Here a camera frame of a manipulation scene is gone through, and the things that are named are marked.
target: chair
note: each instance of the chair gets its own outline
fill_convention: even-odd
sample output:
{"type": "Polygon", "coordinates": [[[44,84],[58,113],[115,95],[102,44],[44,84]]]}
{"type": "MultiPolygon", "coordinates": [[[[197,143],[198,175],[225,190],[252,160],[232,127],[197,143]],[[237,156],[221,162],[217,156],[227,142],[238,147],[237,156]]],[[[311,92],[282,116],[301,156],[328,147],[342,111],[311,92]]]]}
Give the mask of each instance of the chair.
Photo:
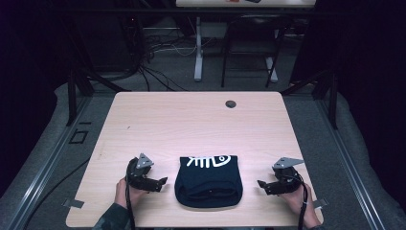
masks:
{"type": "Polygon", "coordinates": [[[284,33],[289,29],[291,24],[292,19],[285,15],[244,14],[233,19],[228,25],[222,47],[224,58],[221,87],[224,87],[226,69],[267,70],[268,78],[266,87],[268,87],[275,69],[275,63],[278,59],[284,33]],[[227,68],[227,59],[230,56],[236,55],[263,57],[266,68],[227,68]],[[269,64],[267,64],[267,58],[272,58],[272,65],[270,67],[269,64]]]}

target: folded t-shirt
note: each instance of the folded t-shirt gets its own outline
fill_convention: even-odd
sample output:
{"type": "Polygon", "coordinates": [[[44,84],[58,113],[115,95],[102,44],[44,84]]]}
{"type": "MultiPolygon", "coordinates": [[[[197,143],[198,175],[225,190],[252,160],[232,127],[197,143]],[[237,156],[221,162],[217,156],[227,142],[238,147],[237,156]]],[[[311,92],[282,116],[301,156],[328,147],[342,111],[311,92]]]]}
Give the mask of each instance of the folded t-shirt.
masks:
{"type": "Polygon", "coordinates": [[[180,157],[175,195],[181,204],[193,208],[238,204],[242,197],[242,183],[237,157],[180,157]]]}

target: person's left hand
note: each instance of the person's left hand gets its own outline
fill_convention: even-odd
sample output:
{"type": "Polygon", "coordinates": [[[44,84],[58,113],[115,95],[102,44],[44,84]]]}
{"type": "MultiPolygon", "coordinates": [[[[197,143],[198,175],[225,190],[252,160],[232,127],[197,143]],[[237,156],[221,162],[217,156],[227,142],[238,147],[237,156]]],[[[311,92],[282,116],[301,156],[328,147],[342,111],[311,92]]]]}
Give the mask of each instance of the person's left hand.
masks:
{"type": "MultiPolygon", "coordinates": [[[[129,186],[129,197],[131,201],[131,207],[135,207],[141,197],[147,194],[147,191],[134,189],[129,186]]],[[[125,199],[125,179],[121,179],[116,185],[116,197],[114,202],[123,206],[126,209],[126,199],[125,199]]]]}

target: table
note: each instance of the table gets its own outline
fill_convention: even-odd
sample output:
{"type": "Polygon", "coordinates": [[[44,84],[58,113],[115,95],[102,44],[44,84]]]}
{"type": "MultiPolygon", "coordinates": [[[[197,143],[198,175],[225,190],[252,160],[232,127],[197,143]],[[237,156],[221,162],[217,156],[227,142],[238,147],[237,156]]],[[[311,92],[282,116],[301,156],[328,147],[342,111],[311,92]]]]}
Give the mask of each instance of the table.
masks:
{"type": "MultiPolygon", "coordinates": [[[[253,3],[245,0],[237,2],[230,0],[176,0],[176,6],[181,8],[313,8],[316,0],[261,0],[253,3]]],[[[203,50],[201,48],[201,22],[196,18],[196,64],[194,65],[194,80],[202,80],[203,50]]],[[[268,69],[272,66],[272,58],[266,59],[268,69]]],[[[278,82],[276,71],[271,76],[272,82],[278,82]]]]}
{"type": "MultiPolygon", "coordinates": [[[[93,226],[114,200],[129,160],[143,152],[154,165],[149,178],[168,177],[161,193],[145,195],[135,209],[138,227],[234,227],[297,225],[284,201],[266,195],[257,180],[277,181],[271,169],[281,157],[303,159],[278,92],[123,92],[111,105],[99,140],[66,219],[93,226]],[[226,106],[234,101],[234,108],[226,106]],[[193,209],[174,195],[180,156],[237,155],[244,188],[233,207],[193,209]]],[[[305,164],[295,169],[311,186],[305,164]]],[[[323,215],[317,210],[323,221],[323,215]]]]}

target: gray carpet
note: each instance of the gray carpet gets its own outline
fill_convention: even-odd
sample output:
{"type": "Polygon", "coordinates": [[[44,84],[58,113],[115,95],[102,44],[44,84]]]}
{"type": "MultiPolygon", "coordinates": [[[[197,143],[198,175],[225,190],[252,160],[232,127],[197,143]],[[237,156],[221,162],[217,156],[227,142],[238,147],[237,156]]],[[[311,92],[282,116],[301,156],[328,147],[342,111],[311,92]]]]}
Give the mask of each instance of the gray carpet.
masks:
{"type": "MultiPolygon", "coordinates": [[[[189,91],[282,91],[288,87],[290,73],[296,54],[300,48],[300,41],[288,38],[285,40],[281,58],[276,71],[280,78],[278,83],[265,88],[265,78],[229,78],[226,86],[220,87],[221,55],[219,54],[220,41],[211,40],[204,50],[203,80],[193,80],[195,53],[183,56],[178,53],[181,50],[162,51],[155,53],[150,63],[145,66],[165,73],[182,88],[189,91]]],[[[191,50],[182,50],[183,54],[191,50]]],[[[157,74],[157,78],[167,83],[165,77],[157,74]]],[[[155,77],[147,75],[150,91],[165,91],[167,88],[155,77]]],[[[133,91],[147,91],[147,82],[143,75],[137,73],[131,78],[114,81],[121,87],[133,91]]],[[[66,129],[68,117],[67,87],[62,85],[57,91],[58,105],[52,121],[44,131],[35,149],[24,165],[20,174],[15,178],[7,192],[0,200],[0,229],[7,229],[16,218],[21,218],[19,212],[25,208],[21,203],[29,194],[32,181],[41,171],[45,162],[52,156],[58,146],[58,140],[64,135],[65,145],[61,145],[60,157],[56,160],[56,166],[46,181],[44,188],[39,188],[34,201],[41,200],[65,175],[83,163],[92,153],[96,144],[103,121],[112,103],[114,93],[98,82],[93,82],[97,92],[92,98],[83,98],[79,93],[79,102],[84,108],[79,114],[75,124],[66,129]],[[87,136],[82,144],[69,144],[79,142],[71,138],[86,132],[87,136]]],[[[183,90],[174,83],[169,86],[175,90],[183,90]]],[[[340,160],[340,150],[331,135],[329,124],[324,119],[323,109],[319,102],[315,102],[309,96],[311,86],[299,92],[299,94],[286,96],[284,101],[292,121],[304,160],[312,178],[312,183],[319,198],[323,197],[329,205],[324,208],[325,226],[327,229],[371,229],[357,194],[354,192],[349,177],[345,172],[340,160]]],[[[389,195],[383,191],[373,169],[369,165],[368,152],[363,143],[362,136],[354,123],[346,101],[339,97],[337,112],[338,131],[344,141],[354,165],[362,178],[362,181],[371,196],[372,203],[380,216],[386,229],[406,229],[406,217],[389,195]]],[[[69,176],[45,199],[39,206],[30,221],[28,229],[69,229],[65,225],[68,208],[61,204],[66,198],[74,198],[79,186],[85,166],[69,176]]],[[[29,213],[22,216],[20,222],[24,223],[29,213]]]]}

